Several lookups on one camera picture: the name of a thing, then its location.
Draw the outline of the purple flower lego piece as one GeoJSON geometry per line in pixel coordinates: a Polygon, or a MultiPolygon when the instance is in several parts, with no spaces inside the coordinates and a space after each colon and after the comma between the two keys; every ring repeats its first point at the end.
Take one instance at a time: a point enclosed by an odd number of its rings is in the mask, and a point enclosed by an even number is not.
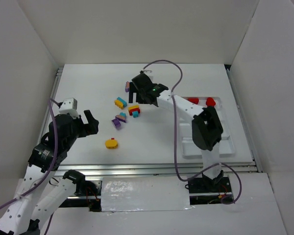
{"type": "Polygon", "coordinates": [[[111,122],[117,130],[119,130],[122,126],[120,121],[117,118],[114,118],[113,120],[111,120],[111,122]]]}

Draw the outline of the purple and teal lego stack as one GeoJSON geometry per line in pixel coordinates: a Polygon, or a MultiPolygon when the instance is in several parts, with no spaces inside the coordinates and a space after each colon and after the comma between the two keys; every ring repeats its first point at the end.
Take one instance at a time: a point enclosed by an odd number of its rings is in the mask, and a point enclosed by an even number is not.
{"type": "Polygon", "coordinates": [[[126,113],[120,112],[118,115],[115,116],[118,121],[126,123],[126,113]]]}

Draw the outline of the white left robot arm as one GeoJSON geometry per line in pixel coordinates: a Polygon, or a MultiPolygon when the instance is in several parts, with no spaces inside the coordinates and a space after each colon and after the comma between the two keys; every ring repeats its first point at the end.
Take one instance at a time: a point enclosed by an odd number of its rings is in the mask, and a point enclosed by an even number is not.
{"type": "Polygon", "coordinates": [[[71,194],[83,195],[87,188],[94,186],[79,171],[70,169],[60,179],[58,185],[44,198],[41,195],[54,176],[68,151],[78,138],[98,133],[99,121],[85,110],[87,123],[81,116],[69,114],[52,116],[49,131],[33,148],[28,160],[23,182],[14,198],[0,206],[7,208],[0,218],[0,235],[38,235],[47,219],[71,194]]]}

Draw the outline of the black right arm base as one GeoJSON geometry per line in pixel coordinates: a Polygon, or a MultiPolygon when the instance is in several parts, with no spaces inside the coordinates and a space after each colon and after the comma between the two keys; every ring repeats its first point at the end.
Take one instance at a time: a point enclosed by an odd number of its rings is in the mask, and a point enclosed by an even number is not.
{"type": "Polygon", "coordinates": [[[212,186],[208,180],[195,178],[184,186],[189,192],[190,205],[229,204],[234,201],[229,177],[222,177],[212,186]]]}

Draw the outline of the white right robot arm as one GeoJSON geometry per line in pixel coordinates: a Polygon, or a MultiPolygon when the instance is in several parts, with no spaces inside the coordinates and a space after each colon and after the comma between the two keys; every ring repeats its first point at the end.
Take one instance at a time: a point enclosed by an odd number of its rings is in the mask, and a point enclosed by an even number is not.
{"type": "Polygon", "coordinates": [[[216,109],[213,106],[199,106],[175,95],[173,89],[163,84],[153,83],[151,78],[141,71],[131,80],[137,96],[143,103],[154,105],[173,112],[174,115],[174,147],[173,160],[176,175],[183,182],[202,175],[210,184],[215,185],[223,177],[222,164],[219,162],[219,142],[223,127],[216,109]],[[178,119],[181,118],[191,126],[192,140],[201,150],[204,169],[188,178],[181,178],[177,165],[178,119]]]}

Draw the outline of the yellow and teal lego stack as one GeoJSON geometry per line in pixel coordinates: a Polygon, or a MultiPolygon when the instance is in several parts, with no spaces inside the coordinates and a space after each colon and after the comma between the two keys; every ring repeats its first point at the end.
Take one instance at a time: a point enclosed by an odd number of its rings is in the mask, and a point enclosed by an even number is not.
{"type": "Polygon", "coordinates": [[[124,109],[127,107],[127,102],[120,97],[117,97],[117,99],[114,100],[114,104],[120,109],[124,109]]]}

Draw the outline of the red studded lego brick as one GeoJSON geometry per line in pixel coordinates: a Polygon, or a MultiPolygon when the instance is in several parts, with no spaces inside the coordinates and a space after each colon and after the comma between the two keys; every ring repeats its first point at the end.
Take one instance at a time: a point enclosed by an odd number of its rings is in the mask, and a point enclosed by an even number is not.
{"type": "Polygon", "coordinates": [[[195,105],[199,104],[199,98],[198,97],[188,97],[187,100],[195,105]]]}

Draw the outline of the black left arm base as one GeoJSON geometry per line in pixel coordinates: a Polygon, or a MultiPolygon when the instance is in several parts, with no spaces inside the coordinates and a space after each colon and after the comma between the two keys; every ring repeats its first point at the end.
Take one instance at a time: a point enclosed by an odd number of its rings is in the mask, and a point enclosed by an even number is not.
{"type": "Polygon", "coordinates": [[[89,212],[101,212],[102,180],[87,181],[85,192],[69,198],[70,207],[86,208],[89,212]]]}

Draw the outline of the red flower lego piece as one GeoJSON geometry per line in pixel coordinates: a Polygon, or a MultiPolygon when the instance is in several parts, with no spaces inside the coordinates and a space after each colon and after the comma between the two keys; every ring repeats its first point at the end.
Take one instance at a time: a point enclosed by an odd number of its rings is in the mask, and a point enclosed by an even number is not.
{"type": "Polygon", "coordinates": [[[206,106],[207,107],[215,107],[216,106],[216,102],[212,97],[208,97],[206,99],[206,106]]]}

